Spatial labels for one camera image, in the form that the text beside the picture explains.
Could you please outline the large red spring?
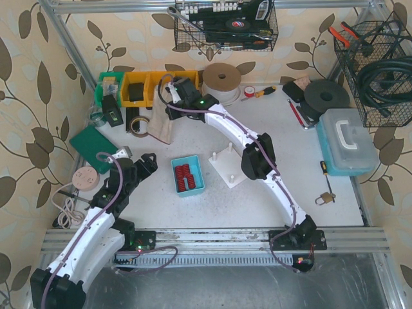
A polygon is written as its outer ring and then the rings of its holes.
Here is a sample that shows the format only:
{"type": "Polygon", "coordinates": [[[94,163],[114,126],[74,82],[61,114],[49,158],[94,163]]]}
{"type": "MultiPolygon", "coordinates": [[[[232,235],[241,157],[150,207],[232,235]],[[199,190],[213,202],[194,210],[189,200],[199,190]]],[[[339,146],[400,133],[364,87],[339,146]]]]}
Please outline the large red spring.
{"type": "Polygon", "coordinates": [[[187,180],[187,186],[189,190],[195,189],[196,188],[196,182],[194,180],[194,176],[192,174],[187,174],[185,176],[185,179],[187,180]]]}

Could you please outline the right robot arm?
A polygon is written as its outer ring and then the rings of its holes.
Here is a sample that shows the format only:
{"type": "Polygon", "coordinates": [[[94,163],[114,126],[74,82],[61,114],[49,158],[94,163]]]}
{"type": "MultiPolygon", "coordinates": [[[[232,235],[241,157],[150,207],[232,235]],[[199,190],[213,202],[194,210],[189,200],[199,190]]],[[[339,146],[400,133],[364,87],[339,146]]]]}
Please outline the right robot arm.
{"type": "Polygon", "coordinates": [[[188,117],[200,120],[225,135],[241,151],[241,170],[250,180],[259,181],[267,187],[278,201],[286,230],[273,236],[271,244],[279,250],[283,245],[303,250],[310,245],[318,249],[324,234],[317,229],[312,217],[292,197],[277,169],[272,139],[267,133],[257,134],[236,120],[210,94],[202,95],[188,78],[171,77],[158,83],[158,95],[166,105],[170,120],[188,117]]]}

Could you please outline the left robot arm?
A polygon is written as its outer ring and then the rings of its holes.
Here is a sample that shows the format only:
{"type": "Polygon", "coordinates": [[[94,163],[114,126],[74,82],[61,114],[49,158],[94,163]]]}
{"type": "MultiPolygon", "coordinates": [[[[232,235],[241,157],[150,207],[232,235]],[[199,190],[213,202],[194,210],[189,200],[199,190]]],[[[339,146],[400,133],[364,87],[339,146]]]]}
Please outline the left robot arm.
{"type": "Polygon", "coordinates": [[[98,273],[117,251],[133,243],[135,225],[120,214],[138,185],[158,169],[156,155],[145,153],[135,162],[105,152],[96,158],[111,165],[109,177],[64,250],[46,269],[32,274],[34,308],[82,308],[98,273]]]}

